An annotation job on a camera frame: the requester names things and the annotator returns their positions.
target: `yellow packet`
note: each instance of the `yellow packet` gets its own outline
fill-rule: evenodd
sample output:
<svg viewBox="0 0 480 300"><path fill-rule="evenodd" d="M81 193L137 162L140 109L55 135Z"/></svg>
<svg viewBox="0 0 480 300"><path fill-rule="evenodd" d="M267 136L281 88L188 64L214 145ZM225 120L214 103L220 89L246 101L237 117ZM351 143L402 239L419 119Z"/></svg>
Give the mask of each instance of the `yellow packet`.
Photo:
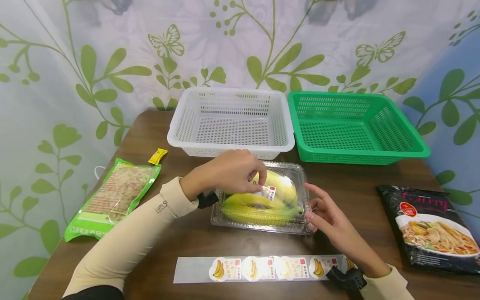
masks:
<svg viewBox="0 0 480 300"><path fill-rule="evenodd" d="M152 157L148 160L149 163L153 165L158 165L160 160L162 159L165 154L167 154L167 150L158 148L155 153L153 153Z"/></svg>

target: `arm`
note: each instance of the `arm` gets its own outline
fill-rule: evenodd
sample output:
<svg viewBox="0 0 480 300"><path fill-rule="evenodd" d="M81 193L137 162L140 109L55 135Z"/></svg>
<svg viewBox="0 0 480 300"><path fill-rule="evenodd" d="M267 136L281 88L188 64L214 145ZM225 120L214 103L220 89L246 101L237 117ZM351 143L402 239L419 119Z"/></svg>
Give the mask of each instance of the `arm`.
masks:
<svg viewBox="0 0 480 300"><path fill-rule="evenodd" d="M230 150L195 168L184 178L162 186L160 193L119 222L77 265L64 297L96 286L120 291L126 276L150 252L166 227L176 218L194 211L192 201L209 188L232 192L258 192L249 183L259 172L264 184L266 168L247 150Z"/></svg>
<svg viewBox="0 0 480 300"><path fill-rule="evenodd" d="M407 281L373 251L327 192L309 183L305 187L318 196L310 200L312 212L305 216L364 273L367 285L360 290L362 296L369 300L413 299Z"/></svg>

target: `person's left hand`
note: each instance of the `person's left hand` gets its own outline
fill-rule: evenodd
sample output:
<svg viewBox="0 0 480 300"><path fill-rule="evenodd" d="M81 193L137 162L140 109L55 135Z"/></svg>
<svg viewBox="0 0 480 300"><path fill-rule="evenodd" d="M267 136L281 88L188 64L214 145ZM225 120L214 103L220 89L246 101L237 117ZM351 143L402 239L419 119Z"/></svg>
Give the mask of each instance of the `person's left hand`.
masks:
<svg viewBox="0 0 480 300"><path fill-rule="evenodd" d="M258 185L250 183L259 173ZM195 198L206 189L220 189L228 193L253 193L265 184L266 167L248 150L228 150L208 163L195 168L180 180L185 196Z"/></svg>

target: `label strip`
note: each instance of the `label strip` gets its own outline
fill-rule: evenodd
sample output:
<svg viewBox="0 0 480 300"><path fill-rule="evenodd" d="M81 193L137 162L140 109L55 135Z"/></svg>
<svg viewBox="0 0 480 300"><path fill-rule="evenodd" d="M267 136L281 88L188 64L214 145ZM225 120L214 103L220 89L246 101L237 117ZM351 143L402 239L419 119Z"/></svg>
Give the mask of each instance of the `label strip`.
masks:
<svg viewBox="0 0 480 300"><path fill-rule="evenodd" d="M179 257L173 283L328 280L332 266L354 267L344 255Z"/></svg>

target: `table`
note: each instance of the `table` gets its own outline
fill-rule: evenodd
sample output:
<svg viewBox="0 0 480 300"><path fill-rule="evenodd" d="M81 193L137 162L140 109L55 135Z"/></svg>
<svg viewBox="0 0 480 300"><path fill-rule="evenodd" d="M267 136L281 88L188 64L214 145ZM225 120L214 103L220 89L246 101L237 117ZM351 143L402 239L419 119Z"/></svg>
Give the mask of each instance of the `table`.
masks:
<svg viewBox="0 0 480 300"><path fill-rule="evenodd" d="M142 203L156 195L162 184L184 176L210 158L190 157L167 143L172 112L146 111L140 114L118 147L116 157L144 165L163 148L162 170ZM300 163L307 180L327 190L352 224L388 263L396 266L409 282L415 299L469 299L480 292L480 278L451 276L411 270L401 261L392 229L375 190L377 184L395 184L441 191L421 160L407 159L389 166L314 164L300 162L296 148L282 153L277 161ZM94 190L100 186L104 172ZM197 209L176 220L158 245L127 277L126 299L348 299L346 292L331 282L263 282L172 284L180 256L247 256L334 254L338 251L317 232L312 237L215 227L210 224L211 208ZM96 239L79 237L61 241L38 277L29 299L60 299L70 276Z"/></svg>

